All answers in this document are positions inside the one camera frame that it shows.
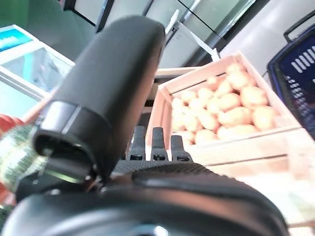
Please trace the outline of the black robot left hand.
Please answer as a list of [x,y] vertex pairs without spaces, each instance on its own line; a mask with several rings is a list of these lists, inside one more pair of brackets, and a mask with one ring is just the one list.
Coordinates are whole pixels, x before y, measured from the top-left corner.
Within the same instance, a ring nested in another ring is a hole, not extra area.
[[180,136],[172,160],[145,159],[133,130],[165,45],[163,25],[113,22],[81,53],[33,122],[0,138],[3,236],[286,236],[256,189],[194,163]]

